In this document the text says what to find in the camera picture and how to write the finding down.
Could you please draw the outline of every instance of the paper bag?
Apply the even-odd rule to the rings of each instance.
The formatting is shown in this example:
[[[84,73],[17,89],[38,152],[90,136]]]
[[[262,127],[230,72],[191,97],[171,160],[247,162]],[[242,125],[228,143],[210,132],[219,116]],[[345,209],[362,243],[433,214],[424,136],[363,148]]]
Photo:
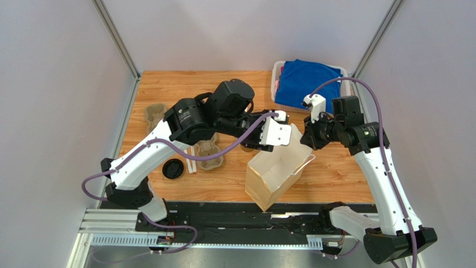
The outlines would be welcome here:
[[[296,125],[291,127],[288,146],[275,146],[273,152],[259,152],[248,162],[245,192],[263,211],[271,207],[316,158],[311,148],[299,142],[302,134]]]

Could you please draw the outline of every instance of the black cap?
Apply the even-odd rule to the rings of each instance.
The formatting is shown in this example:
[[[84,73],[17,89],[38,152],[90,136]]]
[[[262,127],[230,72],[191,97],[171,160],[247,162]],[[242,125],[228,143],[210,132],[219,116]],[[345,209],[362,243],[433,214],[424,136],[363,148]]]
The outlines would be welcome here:
[[[178,159],[170,159],[162,167],[162,173],[169,179],[176,179],[183,173],[183,162]]]

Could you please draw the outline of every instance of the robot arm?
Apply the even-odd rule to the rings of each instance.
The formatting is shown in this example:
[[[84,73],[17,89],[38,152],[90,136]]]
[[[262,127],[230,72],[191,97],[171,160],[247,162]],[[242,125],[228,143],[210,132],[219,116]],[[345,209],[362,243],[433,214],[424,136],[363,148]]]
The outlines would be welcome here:
[[[209,140],[216,132],[241,137],[256,124],[258,127],[241,142],[243,146],[272,151],[273,146],[288,145],[289,117],[285,112],[273,111],[277,116],[262,121],[261,117],[270,110],[245,111],[253,103],[253,97],[254,91],[249,85],[234,79],[222,82],[213,93],[179,100],[130,152],[116,160],[103,160],[103,171],[117,170],[109,175],[107,199],[124,208],[138,208],[152,221],[160,222],[167,217],[168,210],[150,187],[147,175],[176,152],[182,153],[200,140]]]
[[[324,112],[325,99],[318,95],[305,98],[304,104],[312,112],[304,120],[305,132],[301,143],[314,150],[322,149],[330,142],[340,142],[348,148],[364,172],[379,214],[377,222],[352,211],[343,203],[332,203],[324,206],[320,213],[323,228],[338,228],[353,235],[364,243],[370,258],[378,264],[410,256],[410,230],[383,165],[378,123],[364,123],[359,100],[355,96],[333,99],[333,118]],[[411,218],[410,223],[416,230],[417,247],[421,251],[436,242],[436,233],[433,228],[422,226],[410,206],[395,171],[385,132],[383,141],[390,172]]]

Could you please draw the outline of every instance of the blue cloth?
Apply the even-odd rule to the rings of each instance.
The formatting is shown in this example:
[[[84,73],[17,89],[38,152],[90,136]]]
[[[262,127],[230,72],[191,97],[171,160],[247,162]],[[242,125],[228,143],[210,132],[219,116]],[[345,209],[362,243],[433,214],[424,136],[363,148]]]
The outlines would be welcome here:
[[[341,77],[340,69],[309,61],[286,61],[279,80],[275,102],[305,109],[304,97],[324,82]],[[340,83],[332,83],[321,90],[319,95],[326,99],[326,112],[332,113],[332,99],[340,97]]]

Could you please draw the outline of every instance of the plastic basket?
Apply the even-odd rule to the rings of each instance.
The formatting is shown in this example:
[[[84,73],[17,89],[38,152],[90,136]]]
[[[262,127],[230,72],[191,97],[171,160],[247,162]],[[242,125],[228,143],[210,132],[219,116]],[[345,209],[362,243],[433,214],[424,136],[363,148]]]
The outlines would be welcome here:
[[[274,99],[276,98],[276,81],[279,80],[279,77],[281,76],[281,67],[284,66],[284,63],[286,61],[284,60],[281,60],[281,61],[277,61],[275,64],[274,64],[274,67],[273,67],[273,75],[271,76],[271,99],[273,100],[274,102]],[[331,68],[335,68],[335,69],[340,69],[340,74],[344,77],[347,77],[347,71],[342,68],[342,67],[339,67],[339,66],[333,66],[333,65],[327,65]],[[350,96],[351,95],[351,90],[350,90],[350,83],[349,81],[342,81],[341,84],[340,84],[340,95],[341,96]],[[286,112],[298,112],[298,113],[310,113],[311,110],[309,109],[299,109],[299,108],[295,108],[295,107],[290,107],[290,106],[286,106],[286,105],[282,105],[282,104],[278,104],[276,103],[276,107],[278,110],[281,110],[281,111],[286,111]]]

